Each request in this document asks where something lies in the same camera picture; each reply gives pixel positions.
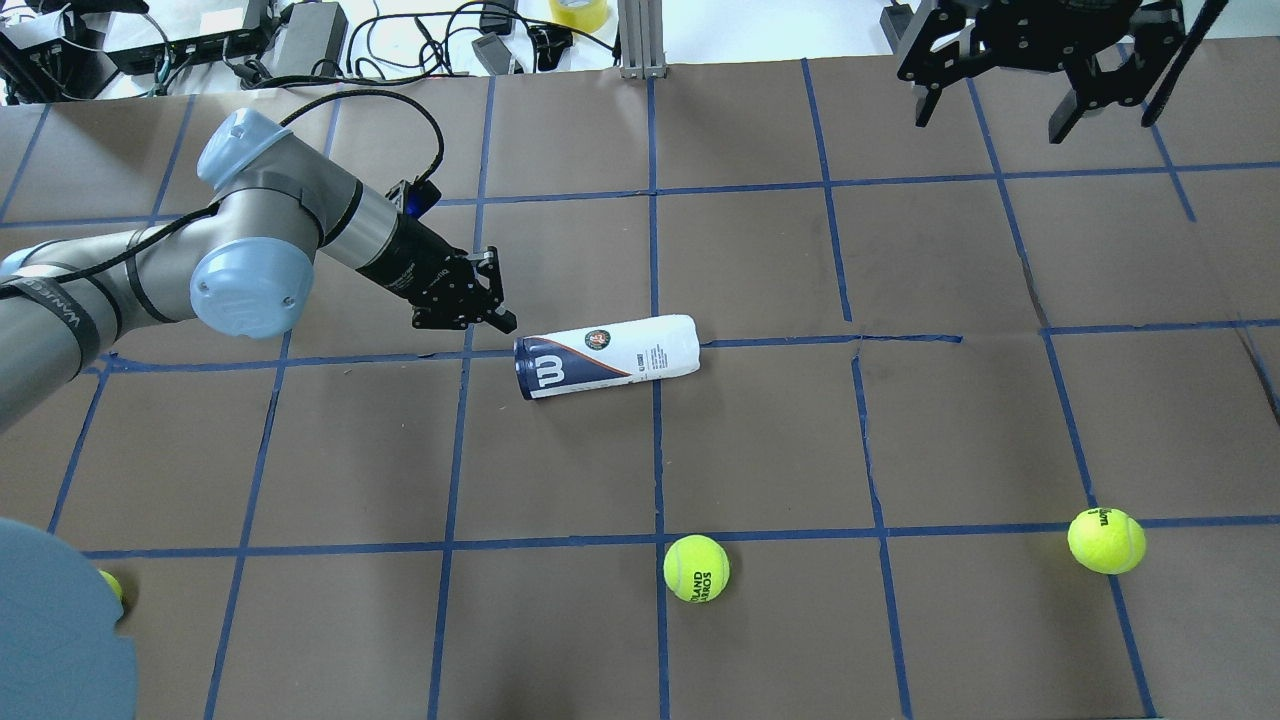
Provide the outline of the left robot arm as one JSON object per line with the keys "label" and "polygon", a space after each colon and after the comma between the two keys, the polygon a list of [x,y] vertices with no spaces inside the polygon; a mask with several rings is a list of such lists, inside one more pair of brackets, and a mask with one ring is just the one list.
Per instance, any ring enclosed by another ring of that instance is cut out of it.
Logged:
{"label": "left robot arm", "polygon": [[[243,108],[197,163],[210,204],[159,228],[52,240],[3,260],[3,428],[76,379],[120,337],[197,319],[269,340],[301,319],[324,252],[406,300],[413,327],[503,333],[497,251],[457,249],[421,223],[428,202],[370,190],[293,131]],[[3,716],[132,719],[134,644],[111,582],[54,534],[3,520]]]}

